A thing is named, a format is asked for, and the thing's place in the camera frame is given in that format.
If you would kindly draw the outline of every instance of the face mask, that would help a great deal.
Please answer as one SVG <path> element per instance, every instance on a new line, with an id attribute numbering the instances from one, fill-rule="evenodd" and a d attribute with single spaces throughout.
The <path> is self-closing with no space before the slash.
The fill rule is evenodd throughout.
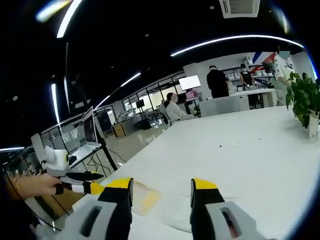
<path id="1" fill-rule="evenodd" d="M 171 97 L 171 101 L 172 102 L 174 102 L 174 103 L 176 103 L 176 102 L 178 102 L 178 96 L 177 95 L 172 95 L 172 97 Z"/>

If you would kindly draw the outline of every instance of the computer screen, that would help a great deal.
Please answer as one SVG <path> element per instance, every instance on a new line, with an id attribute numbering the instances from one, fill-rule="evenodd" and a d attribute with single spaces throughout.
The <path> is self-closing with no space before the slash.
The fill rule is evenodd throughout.
<path id="1" fill-rule="evenodd" d="M 142 107 L 145 106 L 145 102 L 144 102 L 143 99 L 137 101 L 135 104 L 136 104 L 136 108 L 137 108 L 137 109 L 142 108 Z"/>
<path id="2" fill-rule="evenodd" d="M 82 118 L 84 138 L 87 144 L 98 144 L 96 125 L 94 119 L 94 108 L 91 107 Z"/>
<path id="3" fill-rule="evenodd" d="M 198 75 L 180 78 L 179 83 L 183 91 L 201 86 Z"/>

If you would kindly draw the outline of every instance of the white table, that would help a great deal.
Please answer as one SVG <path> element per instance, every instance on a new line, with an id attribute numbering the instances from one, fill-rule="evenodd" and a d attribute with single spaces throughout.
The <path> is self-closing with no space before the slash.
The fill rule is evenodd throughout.
<path id="1" fill-rule="evenodd" d="M 263 105 L 265 108 L 277 106 L 276 90 L 273 88 L 259 88 L 247 91 L 237 91 L 234 93 L 236 96 L 251 94 L 262 94 Z"/>
<path id="2" fill-rule="evenodd" d="M 149 215 L 133 215 L 131 240 L 192 240 L 191 233 L 160 223 L 158 206 L 180 205 L 194 177 L 217 184 L 226 201 L 256 220 L 261 234 L 282 240 L 309 204 L 319 157 L 320 139 L 311 143 L 285 106 L 268 107 L 177 122 L 103 184 L 133 177 L 162 194 Z M 97 196 L 86 195 L 73 209 L 90 198 Z"/>

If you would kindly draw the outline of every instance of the green leaves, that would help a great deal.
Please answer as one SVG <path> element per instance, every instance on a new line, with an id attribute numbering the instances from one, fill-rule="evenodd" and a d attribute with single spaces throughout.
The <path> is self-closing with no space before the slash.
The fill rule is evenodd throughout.
<path id="1" fill-rule="evenodd" d="M 304 128 L 308 128 L 310 110 L 320 112 L 320 92 L 312 78 L 306 80 L 300 78 L 298 73 L 290 73 L 291 87 L 287 88 L 285 96 L 286 108 L 293 102 L 293 112 L 298 117 Z"/>

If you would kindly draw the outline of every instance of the black ceiling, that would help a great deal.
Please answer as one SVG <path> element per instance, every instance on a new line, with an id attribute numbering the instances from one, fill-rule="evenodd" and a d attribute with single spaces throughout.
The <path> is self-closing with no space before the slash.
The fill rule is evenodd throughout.
<path id="1" fill-rule="evenodd" d="M 143 86 L 183 69 L 183 66 L 229 54 L 301 49 L 270 39 L 230 40 L 200 47 L 176 57 L 170 54 L 219 37 L 264 34 L 298 41 L 301 28 L 285 34 L 274 16 L 272 1 L 262 0 L 257 18 L 224 19 L 218 0 L 105 1 L 83 0 L 64 38 L 56 39 L 68 7 L 48 22 L 35 20 L 48 0 L 9 2 L 2 15 L 8 23 L 1 31 L 0 105 L 3 129 L 1 147 L 28 145 L 30 136 L 56 124 L 50 84 L 57 83 L 60 119 L 70 117 L 63 79 L 79 75 L 94 106 L 134 74 L 141 76 L 120 88 L 107 101 L 121 100 Z M 296 12 L 283 8 L 290 23 Z"/>

